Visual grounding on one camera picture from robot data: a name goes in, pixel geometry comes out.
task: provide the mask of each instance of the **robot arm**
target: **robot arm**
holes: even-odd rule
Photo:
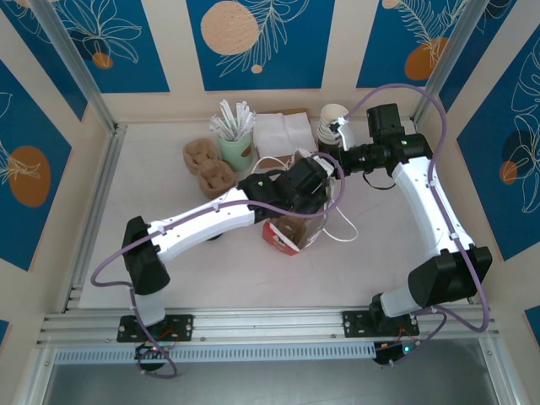
[[[327,201],[326,184],[333,171],[333,166],[326,160],[306,156],[286,171],[249,175],[223,196],[175,217],[148,224],[141,217],[131,219],[122,247],[156,231],[160,233],[123,255],[144,324],[153,325],[165,317],[163,290],[170,281],[165,269],[167,262],[228,230],[280,216],[249,202],[267,203],[287,212],[316,213]],[[237,204],[221,208],[231,202]],[[181,219],[186,222],[169,229]]]
[[[333,154],[346,176],[357,171],[371,172],[384,168],[404,192],[419,225],[426,246],[425,262],[414,269],[403,286],[378,294],[371,306],[383,317],[396,317],[430,305],[459,300],[476,294],[476,287],[467,266],[454,243],[448,226],[429,189],[427,172],[431,150],[423,135],[405,135],[396,105],[381,105],[368,110],[370,136],[373,143],[354,146],[354,138],[344,119],[331,124],[337,137],[344,138],[343,147]],[[176,217],[145,224],[141,217],[127,224],[123,246],[149,233],[160,231],[152,241],[124,254],[136,294],[138,310],[145,325],[152,325],[165,317],[162,292],[170,281],[165,263],[184,250],[225,231],[277,218],[280,214],[252,205],[235,205],[218,209],[230,201],[258,201],[269,203],[289,212],[316,213],[327,201],[326,184],[333,168],[316,156],[304,157],[287,171],[275,170],[253,174],[235,189],[199,208]],[[491,264],[487,248],[476,248],[472,239],[459,224],[446,195],[434,176],[447,213],[462,244],[468,247],[480,280]],[[187,218],[205,208],[208,213],[164,232],[168,224]]]

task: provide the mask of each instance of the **white napkin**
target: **white napkin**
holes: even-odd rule
[[[309,152],[317,150],[311,133],[310,120],[308,120],[306,113],[290,114],[284,116],[283,120],[285,121],[285,131],[289,135],[289,141],[295,149],[303,148]]]
[[[281,113],[256,115],[253,143],[259,156],[287,156],[294,152]]]

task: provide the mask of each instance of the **white table surface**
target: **white table surface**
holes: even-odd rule
[[[354,121],[359,142],[370,142],[365,121]],[[413,131],[407,123],[408,133]],[[197,178],[184,165],[182,148],[195,138],[212,137],[207,122],[130,124],[123,144],[79,308],[127,308],[123,287],[96,288],[90,274],[122,247],[126,223],[169,218],[205,203]],[[392,180],[384,170],[370,175],[374,185]],[[297,256],[285,256],[262,239],[262,224],[235,229],[184,252],[167,265],[169,308],[245,308],[367,305],[373,295],[405,283],[423,261],[419,229],[402,192],[370,188],[360,174],[346,179],[340,205],[359,229],[351,243],[326,235]],[[352,230],[338,213],[327,229],[348,238]],[[122,259],[100,281],[126,280]]]

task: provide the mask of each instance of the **green cup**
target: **green cup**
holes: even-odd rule
[[[221,159],[229,164],[233,171],[243,171],[250,167],[253,160],[251,153],[251,133],[246,134],[240,141],[226,141],[219,138]]]

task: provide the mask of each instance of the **decorative wallpaper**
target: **decorative wallpaper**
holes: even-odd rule
[[[525,315],[531,325],[532,334],[537,339],[538,347],[540,348],[540,305],[525,310]]]
[[[476,29],[452,68],[445,85],[439,92],[440,101],[447,111],[462,91],[514,4],[516,4],[516,0],[491,0],[489,2],[476,24]]]
[[[2,343],[6,335],[8,334],[9,322],[0,319],[0,349],[2,349]]]
[[[82,120],[88,102],[41,29],[28,3],[20,0],[0,0],[0,9],[51,78],[73,113]]]
[[[540,241],[540,26],[457,139],[503,258]]]
[[[425,82],[468,0],[381,0],[358,88]]]
[[[27,2],[0,1],[11,11],[10,19],[29,48],[44,60],[54,58],[52,45]],[[140,0],[56,0],[51,4],[102,93],[169,91]]]
[[[207,91],[319,89],[333,0],[187,0]]]
[[[0,258],[29,270],[71,146],[0,62]]]

